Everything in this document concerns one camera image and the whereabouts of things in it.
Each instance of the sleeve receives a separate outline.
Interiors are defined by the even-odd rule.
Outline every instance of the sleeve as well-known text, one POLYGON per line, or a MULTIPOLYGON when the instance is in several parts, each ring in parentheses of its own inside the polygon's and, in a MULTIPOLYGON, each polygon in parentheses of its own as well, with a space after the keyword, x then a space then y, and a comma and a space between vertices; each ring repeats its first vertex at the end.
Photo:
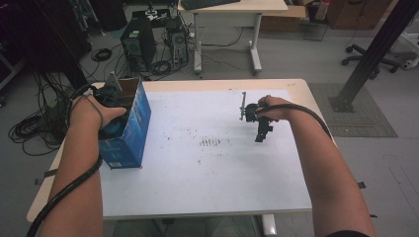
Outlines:
POLYGON ((332 234, 327 235, 326 237, 369 237, 366 234, 360 233, 353 230, 341 230, 332 234))

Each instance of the small device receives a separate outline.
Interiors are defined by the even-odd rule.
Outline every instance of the small device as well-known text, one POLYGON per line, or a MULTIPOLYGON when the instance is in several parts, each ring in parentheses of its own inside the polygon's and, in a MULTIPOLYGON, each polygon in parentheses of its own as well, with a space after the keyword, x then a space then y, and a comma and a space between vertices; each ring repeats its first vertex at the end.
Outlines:
POLYGON ((241 120, 243 120, 243 116, 246 117, 247 122, 259 122, 258 125, 258 134, 256 135, 255 142, 263 142, 266 139, 266 134, 269 131, 273 131, 274 128, 270 125, 271 120, 266 117, 258 118, 256 116, 256 111, 258 109, 266 108, 267 105, 265 103, 258 103, 258 104, 249 104, 244 107, 246 102, 246 92, 243 92, 243 101, 241 103, 240 112, 241 112, 241 120))

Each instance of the cardboard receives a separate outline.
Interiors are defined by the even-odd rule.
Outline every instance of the cardboard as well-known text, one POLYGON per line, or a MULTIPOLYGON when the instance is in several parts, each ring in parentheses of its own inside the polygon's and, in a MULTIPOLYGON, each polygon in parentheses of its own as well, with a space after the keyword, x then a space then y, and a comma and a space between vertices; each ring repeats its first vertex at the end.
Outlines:
POLYGON ((305 18, 305 7, 288 6, 287 11, 281 13, 264 13, 260 31, 267 32, 296 32, 299 23, 305 18))
POLYGON ((333 30, 373 30, 392 0, 333 0, 327 10, 333 30))
POLYGON ((103 134, 103 131, 100 133, 99 153, 111 169, 139 168, 141 167, 151 108, 138 78, 120 79, 119 82, 123 89, 119 103, 122 107, 130 108, 129 114, 114 122, 114 124, 118 124, 115 125, 115 130, 124 129, 122 134, 109 135, 103 134))

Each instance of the desk leg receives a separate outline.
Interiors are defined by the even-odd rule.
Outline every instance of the desk leg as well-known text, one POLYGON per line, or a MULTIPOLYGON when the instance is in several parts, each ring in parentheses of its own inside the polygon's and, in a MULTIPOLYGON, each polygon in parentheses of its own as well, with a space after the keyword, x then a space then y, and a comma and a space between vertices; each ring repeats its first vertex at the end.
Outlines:
POLYGON ((258 37, 259 37, 259 28, 261 26, 261 20, 262 20, 262 13, 256 14, 255 19, 255 27, 254 27, 254 33, 253 33, 253 40, 249 41, 250 43, 250 53, 252 54, 252 60, 253 60, 253 67, 255 74, 262 71, 262 64, 261 60, 259 59, 259 53, 258 48, 256 47, 258 43, 258 37))
POLYGON ((273 214, 251 216, 256 236, 277 236, 277 226, 273 214))
POLYGON ((195 25, 195 50, 194 50, 194 71, 197 74, 200 74, 203 71, 203 64, 201 58, 201 37, 199 35, 200 24, 199 24, 199 17, 198 13, 194 13, 194 25, 195 25))

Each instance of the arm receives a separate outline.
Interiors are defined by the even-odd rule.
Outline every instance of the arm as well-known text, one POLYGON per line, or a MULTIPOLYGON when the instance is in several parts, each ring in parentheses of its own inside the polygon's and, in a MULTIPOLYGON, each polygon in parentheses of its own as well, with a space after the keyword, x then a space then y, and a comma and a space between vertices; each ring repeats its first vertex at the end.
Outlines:
MULTIPOLYGON (((95 164, 99 156, 98 131, 101 124, 106 125, 126 111, 105 108, 93 96, 78 98, 73 105, 61 162, 49 198, 95 164)), ((102 191, 100 175, 96 172, 49 213, 40 236, 102 236, 102 231, 102 191)))
MULTIPOLYGON (((269 106, 290 102, 266 97, 269 106)), ((336 145, 309 114, 277 109, 258 115, 286 119, 293 130, 296 148, 313 209, 315 236, 355 230, 376 236, 364 198, 336 145)))

